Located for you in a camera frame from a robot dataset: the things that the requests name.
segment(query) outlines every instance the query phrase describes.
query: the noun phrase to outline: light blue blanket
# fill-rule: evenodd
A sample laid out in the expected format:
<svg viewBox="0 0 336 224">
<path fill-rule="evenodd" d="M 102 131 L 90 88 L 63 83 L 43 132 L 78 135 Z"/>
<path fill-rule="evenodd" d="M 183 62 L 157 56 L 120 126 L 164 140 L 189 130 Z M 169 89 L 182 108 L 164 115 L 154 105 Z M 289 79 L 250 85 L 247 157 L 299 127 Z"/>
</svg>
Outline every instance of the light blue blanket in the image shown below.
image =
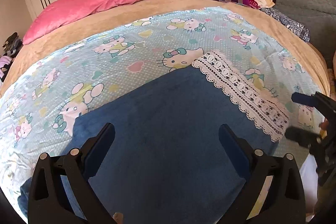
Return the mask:
<svg viewBox="0 0 336 224">
<path fill-rule="evenodd" d="M 291 124 L 317 129 L 321 115 L 290 99 L 295 91 L 319 91 L 317 85 L 285 48 L 240 15 L 204 8 L 138 20 L 40 60 L 0 99 L 0 187 L 16 211 L 38 156 L 59 155 L 77 117 L 211 50 L 285 106 Z"/>
</svg>

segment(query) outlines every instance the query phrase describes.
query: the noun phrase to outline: black clamp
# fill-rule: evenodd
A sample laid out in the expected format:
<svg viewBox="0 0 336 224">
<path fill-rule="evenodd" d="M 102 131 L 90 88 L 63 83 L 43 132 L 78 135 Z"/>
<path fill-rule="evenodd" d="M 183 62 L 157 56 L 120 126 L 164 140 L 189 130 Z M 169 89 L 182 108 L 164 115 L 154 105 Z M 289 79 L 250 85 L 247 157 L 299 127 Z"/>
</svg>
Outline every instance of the black clamp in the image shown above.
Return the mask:
<svg viewBox="0 0 336 224">
<path fill-rule="evenodd" d="M 245 139 L 237 138 L 227 124 L 220 127 L 219 140 L 246 183 L 218 224 L 305 223 L 305 195 L 292 154 L 280 158 L 254 150 Z M 273 179 L 266 200 L 259 214 L 246 220 L 267 176 Z"/>
<path fill-rule="evenodd" d="M 28 222 L 33 224 L 116 224 L 92 190 L 88 179 L 96 175 L 115 138 L 107 123 L 96 137 L 67 155 L 50 157 L 42 153 L 31 181 Z M 67 176 L 86 219 L 76 216 L 65 193 L 61 175 Z"/>
<path fill-rule="evenodd" d="M 309 153 L 315 157 L 318 183 L 323 186 L 336 174 L 336 102 L 319 92 L 311 96 L 293 93 L 292 101 L 315 107 L 329 122 L 324 139 L 319 134 L 295 127 L 289 127 L 285 133 L 287 139 L 308 148 Z"/>
</svg>

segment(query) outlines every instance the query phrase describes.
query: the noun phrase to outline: person's hand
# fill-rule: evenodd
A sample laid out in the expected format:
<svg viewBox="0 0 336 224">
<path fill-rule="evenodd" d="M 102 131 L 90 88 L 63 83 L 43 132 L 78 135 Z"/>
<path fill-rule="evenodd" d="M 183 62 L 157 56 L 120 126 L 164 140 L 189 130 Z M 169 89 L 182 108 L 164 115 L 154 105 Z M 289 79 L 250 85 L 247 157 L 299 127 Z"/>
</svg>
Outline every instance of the person's hand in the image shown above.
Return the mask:
<svg viewBox="0 0 336 224">
<path fill-rule="evenodd" d="M 319 127 L 320 127 L 322 130 L 327 130 L 328 125 L 329 125 L 328 120 L 325 120 L 324 122 L 322 122 L 322 123 L 319 124 Z"/>
</svg>

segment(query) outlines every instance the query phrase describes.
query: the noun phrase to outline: teal heart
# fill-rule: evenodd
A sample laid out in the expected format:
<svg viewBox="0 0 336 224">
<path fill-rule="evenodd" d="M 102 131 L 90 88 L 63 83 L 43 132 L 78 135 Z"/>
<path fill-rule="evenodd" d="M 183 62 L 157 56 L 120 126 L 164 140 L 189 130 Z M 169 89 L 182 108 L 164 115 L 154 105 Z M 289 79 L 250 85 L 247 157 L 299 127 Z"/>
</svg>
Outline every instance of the teal heart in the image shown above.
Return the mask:
<svg viewBox="0 0 336 224">
<path fill-rule="evenodd" d="M 136 46 L 138 48 L 143 48 L 145 46 L 145 43 L 144 42 L 140 42 L 140 43 L 137 43 Z"/>
<path fill-rule="evenodd" d="M 169 40 L 172 40 L 172 39 L 173 39 L 173 37 L 171 37 L 170 35 L 165 35 L 163 37 L 163 41 L 169 41 Z"/>
<path fill-rule="evenodd" d="M 116 56 L 116 57 L 112 58 L 110 62 L 111 62 L 112 64 L 114 64 L 114 63 L 117 63 L 118 60 L 119 60 L 119 57 Z"/>
<path fill-rule="evenodd" d="M 43 129 L 48 129 L 48 127 L 49 127 L 49 122 L 45 122 L 43 125 Z"/>
<path fill-rule="evenodd" d="M 293 103 L 292 102 L 288 102 L 287 104 L 285 104 L 285 107 L 286 109 L 289 111 L 289 112 L 293 112 Z"/>
<path fill-rule="evenodd" d="M 198 41 L 196 39 L 189 39 L 190 44 L 197 44 Z"/>
<path fill-rule="evenodd" d="M 98 77 L 102 76 L 102 72 L 100 70 L 96 70 L 92 76 L 92 80 L 96 80 Z"/>
<path fill-rule="evenodd" d="M 235 59 L 236 59 L 237 61 L 242 61 L 242 60 L 243 60 L 240 54 L 236 54 L 236 55 L 235 55 Z"/>
</svg>

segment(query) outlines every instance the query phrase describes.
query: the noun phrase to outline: metal screw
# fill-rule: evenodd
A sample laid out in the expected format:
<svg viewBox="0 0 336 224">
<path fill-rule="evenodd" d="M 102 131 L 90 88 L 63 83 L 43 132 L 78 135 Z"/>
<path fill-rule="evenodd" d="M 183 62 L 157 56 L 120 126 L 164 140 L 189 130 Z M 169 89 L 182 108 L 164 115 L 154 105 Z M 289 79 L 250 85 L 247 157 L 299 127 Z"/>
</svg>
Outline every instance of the metal screw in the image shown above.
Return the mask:
<svg viewBox="0 0 336 224">
<path fill-rule="evenodd" d="M 74 148 L 73 150 L 70 151 L 70 154 L 73 155 L 73 156 L 78 155 L 78 153 L 79 153 L 79 149 L 78 148 Z"/>
<path fill-rule="evenodd" d="M 254 150 L 254 153 L 257 155 L 257 156 L 262 156 L 263 154 L 264 154 L 264 152 L 262 151 L 262 150 L 260 150 L 260 149 L 256 149 L 256 150 Z"/>
<path fill-rule="evenodd" d="M 42 153 L 42 154 L 40 155 L 40 159 L 41 159 L 41 160 L 45 160 L 45 159 L 47 158 L 47 156 L 48 156 L 47 153 Z"/>
<path fill-rule="evenodd" d="M 293 160 L 294 156 L 291 153 L 287 153 L 286 158 L 288 158 L 289 160 Z"/>
</svg>

